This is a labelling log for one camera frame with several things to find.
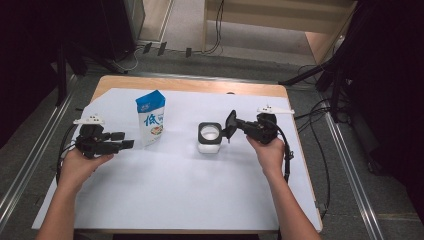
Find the person's left hand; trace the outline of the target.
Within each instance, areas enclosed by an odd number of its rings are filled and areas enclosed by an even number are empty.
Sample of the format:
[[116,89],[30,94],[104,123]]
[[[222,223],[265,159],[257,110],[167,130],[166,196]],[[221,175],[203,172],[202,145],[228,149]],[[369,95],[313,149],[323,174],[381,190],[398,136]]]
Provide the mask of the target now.
[[78,149],[69,151],[63,161],[58,188],[74,193],[78,192],[92,173],[113,157],[114,155],[110,154],[89,159]]

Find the light wooden frame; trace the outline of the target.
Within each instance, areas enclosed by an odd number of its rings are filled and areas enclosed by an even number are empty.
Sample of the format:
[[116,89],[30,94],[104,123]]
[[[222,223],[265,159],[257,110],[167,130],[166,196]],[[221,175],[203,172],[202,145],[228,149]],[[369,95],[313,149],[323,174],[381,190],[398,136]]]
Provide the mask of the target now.
[[349,27],[357,0],[224,0],[223,22],[303,31],[317,64]]

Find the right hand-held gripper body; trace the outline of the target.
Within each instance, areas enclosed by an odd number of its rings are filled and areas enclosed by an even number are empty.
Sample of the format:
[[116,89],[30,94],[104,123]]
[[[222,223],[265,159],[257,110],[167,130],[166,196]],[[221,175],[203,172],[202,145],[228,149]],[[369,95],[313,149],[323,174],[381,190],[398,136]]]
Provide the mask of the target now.
[[262,144],[269,144],[274,140],[278,135],[283,137],[283,140],[286,140],[283,131],[277,125],[277,114],[294,114],[294,111],[291,109],[284,109],[280,107],[273,107],[266,105],[265,107],[259,107],[257,109],[258,115],[256,116],[256,121],[251,122],[249,126],[251,127],[248,135],[256,141],[259,141]]

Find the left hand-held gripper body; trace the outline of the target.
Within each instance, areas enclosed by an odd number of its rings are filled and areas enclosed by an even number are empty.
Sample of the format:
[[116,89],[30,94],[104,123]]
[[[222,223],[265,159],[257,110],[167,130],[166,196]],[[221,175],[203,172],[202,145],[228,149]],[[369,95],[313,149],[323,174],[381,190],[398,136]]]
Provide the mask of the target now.
[[93,115],[74,120],[73,123],[80,126],[75,147],[87,158],[115,153],[115,145],[111,142],[111,134],[103,132],[105,121],[101,117]]

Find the clear jar with black lid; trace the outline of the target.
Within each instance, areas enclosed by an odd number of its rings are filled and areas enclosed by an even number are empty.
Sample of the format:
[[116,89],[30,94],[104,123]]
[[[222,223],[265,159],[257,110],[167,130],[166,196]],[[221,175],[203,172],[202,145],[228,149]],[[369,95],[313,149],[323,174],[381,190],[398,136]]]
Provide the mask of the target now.
[[236,111],[232,110],[226,119],[225,126],[218,122],[201,122],[198,125],[198,151],[203,154],[219,152],[223,138],[230,140],[237,130]]

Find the black tripod stand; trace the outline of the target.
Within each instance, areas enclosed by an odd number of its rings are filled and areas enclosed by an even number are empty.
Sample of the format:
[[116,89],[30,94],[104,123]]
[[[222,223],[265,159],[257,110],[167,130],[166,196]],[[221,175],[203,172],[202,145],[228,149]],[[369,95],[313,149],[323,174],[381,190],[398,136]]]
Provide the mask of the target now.
[[85,75],[88,68],[83,61],[83,56],[94,60],[99,65],[116,74],[124,74],[116,66],[101,58],[98,54],[89,51],[80,44],[71,41],[61,41],[57,46],[57,89],[58,97],[56,106],[60,106],[68,95],[67,91],[67,70],[69,65],[77,75]]
[[279,81],[278,84],[282,86],[292,86],[318,73],[320,73],[321,76],[315,83],[315,89],[318,92],[325,92],[329,87],[332,87],[332,93],[329,100],[330,115],[335,122],[340,122],[338,118],[338,103],[340,100],[342,83],[345,80],[345,73],[337,60],[327,60],[294,78]]

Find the metal floor rail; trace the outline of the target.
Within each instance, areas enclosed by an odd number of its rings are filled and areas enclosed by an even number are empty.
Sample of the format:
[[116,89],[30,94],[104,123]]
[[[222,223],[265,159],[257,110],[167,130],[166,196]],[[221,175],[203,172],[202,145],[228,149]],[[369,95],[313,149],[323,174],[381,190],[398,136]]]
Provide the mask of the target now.
[[328,128],[336,145],[338,155],[343,165],[346,177],[352,190],[361,219],[367,230],[370,240],[385,240],[372,204],[366,194],[361,179],[357,173],[353,159],[347,144],[337,123],[334,122],[330,113],[325,116]]
[[68,82],[69,93],[63,102],[54,108],[49,119],[28,153],[22,167],[14,178],[8,191],[0,201],[0,234],[3,232],[11,217],[19,199],[21,198],[30,178],[32,177],[41,157],[43,156],[53,134],[65,115],[71,99],[74,95],[74,88],[78,85],[78,77],[73,74]]

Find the person's right hand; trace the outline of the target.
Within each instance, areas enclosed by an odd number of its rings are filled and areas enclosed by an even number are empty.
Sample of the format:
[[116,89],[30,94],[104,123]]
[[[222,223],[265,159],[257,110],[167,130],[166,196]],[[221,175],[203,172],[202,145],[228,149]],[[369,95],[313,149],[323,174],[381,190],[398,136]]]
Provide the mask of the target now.
[[279,138],[275,138],[267,145],[264,145],[250,137],[247,138],[247,141],[255,150],[264,175],[267,178],[282,178],[282,163],[285,150],[283,141]]

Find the dark cabinet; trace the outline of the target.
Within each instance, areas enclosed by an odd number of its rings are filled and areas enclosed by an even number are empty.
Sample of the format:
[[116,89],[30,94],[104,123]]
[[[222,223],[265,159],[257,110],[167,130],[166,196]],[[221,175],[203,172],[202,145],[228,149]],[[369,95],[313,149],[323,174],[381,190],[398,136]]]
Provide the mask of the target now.
[[108,57],[118,60],[136,48],[145,19],[143,0],[101,0]]

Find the black curtain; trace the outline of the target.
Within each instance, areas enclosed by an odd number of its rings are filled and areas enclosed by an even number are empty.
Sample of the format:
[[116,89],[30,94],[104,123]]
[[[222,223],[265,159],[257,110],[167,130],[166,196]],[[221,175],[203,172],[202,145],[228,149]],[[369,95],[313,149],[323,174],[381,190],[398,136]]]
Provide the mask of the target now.
[[359,0],[366,16],[347,93],[377,140],[369,151],[401,182],[424,224],[424,0]]
[[0,148],[57,89],[57,46],[84,0],[0,0]]

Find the blue white snack bag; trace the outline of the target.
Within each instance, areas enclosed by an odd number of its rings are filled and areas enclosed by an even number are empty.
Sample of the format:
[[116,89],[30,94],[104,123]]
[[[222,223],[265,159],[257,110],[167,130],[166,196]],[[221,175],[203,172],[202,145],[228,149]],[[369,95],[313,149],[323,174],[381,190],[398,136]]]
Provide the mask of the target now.
[[165,103],[166,98],[159,90],[141,96],[136,100],[143,147],[154,144],[160,139],[164,129]]

